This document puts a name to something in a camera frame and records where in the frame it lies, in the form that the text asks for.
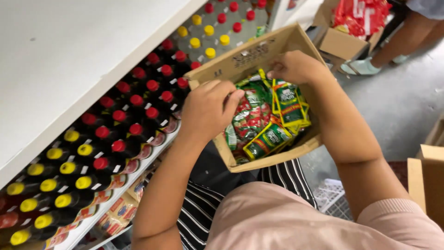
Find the pink shirt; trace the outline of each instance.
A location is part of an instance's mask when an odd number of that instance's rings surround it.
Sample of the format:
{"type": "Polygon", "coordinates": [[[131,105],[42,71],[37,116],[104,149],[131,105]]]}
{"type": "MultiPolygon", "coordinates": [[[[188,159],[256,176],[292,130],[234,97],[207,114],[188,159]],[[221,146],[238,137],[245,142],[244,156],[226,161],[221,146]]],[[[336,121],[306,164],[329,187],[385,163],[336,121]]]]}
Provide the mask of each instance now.
{"type": "Polygon", "coordinates": [[[444,233],[410,200],[375,202],[354,223],[256,181],[223,199],[205,249],[444,249],[444,233]]]}

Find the white shelf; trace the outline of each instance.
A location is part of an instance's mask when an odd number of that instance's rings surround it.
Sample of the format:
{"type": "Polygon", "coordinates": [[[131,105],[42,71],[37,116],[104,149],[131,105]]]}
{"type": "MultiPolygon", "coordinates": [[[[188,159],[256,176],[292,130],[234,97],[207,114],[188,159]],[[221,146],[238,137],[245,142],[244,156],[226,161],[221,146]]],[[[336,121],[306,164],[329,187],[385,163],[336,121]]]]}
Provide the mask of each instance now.
{"type": "Polygon", "coordinates": [[[206,0],[0,0],[0,188],[206,0]]]}
{"type": "Polygon", "coordinates": [[[117,199],[128,189],[128,187],[133,184],[133,182],[140,176],[140,174],[154,161],[154,159],[157,158],[157,156],[159,156],[159,154],[174,140],[174,138],[176,138],[179,128],[174,133],[167,134],[165,143],[161,146],[154,147],[151,156],[145,160],[140,161],[139,169],[136,172],[128,175],[128,180],[126,184],[119,189],[114,189],[112,197],[107,202],[99,204],[97,212],[92,217],[82,220],[82,223],[76,229],[70,231],[68,234],[68,238],[59,245],[56,245],[54,247],[54,250],[73,249],[82,239],[82,237],[87,232],[89,232],[89,230],[96,224],[96,222],[111,208],[111,206],[117,201],[117,199]]]}

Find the pink sleeve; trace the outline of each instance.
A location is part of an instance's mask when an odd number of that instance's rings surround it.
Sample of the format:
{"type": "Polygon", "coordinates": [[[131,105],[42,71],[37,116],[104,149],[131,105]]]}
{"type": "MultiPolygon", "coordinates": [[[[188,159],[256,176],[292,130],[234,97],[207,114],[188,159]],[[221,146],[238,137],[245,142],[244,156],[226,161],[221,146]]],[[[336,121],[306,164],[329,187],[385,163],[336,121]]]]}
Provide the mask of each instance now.
{"type": "Polygon", "coordinates": [[[396,241],[421,249],[442,249],[444,233],[419,207],[407,199],[386,199],[370,204],[357,223],[396,241]]]}

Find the person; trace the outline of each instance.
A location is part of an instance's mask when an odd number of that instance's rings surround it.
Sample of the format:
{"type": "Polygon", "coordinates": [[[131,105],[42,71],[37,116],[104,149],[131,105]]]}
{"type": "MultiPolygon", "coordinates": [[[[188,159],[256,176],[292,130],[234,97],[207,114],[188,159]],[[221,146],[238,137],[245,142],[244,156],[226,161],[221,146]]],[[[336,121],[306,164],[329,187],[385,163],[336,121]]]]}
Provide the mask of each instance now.
{"type": "Polygon", "coordinates": [[[432,45],[444,36],[444,1],[409,0],[411,9],[404,25],[373,57],[341,65],[343,73],[374,75],[390,62],[401,64],[410,54],[432,45]]]}
{"type": "MultiPolygon", "coordinates": [[[[287,52],[274,60],[268,76],[298,84],[311,104],[356,223],[316,210],[299,184],[300,196],[289,185],[291,180],[277,181],[279,174],[270,178],[278,166],[262,171],[270,183],[243,184],[226,197],[188,182],[200,152],[231,122],[244,94],[230,81],[214,80],[191,91],[185,100],[178,135],[148,183],[133,220],[132,249],[444,246],[440,227],[410,198],[369,126],[321,62],[301,51],[287,52]],[[200,202],[194,203],[190,195],[200,202]]],[[[284,164],[281,173],[292,168],[284,164]]]]}

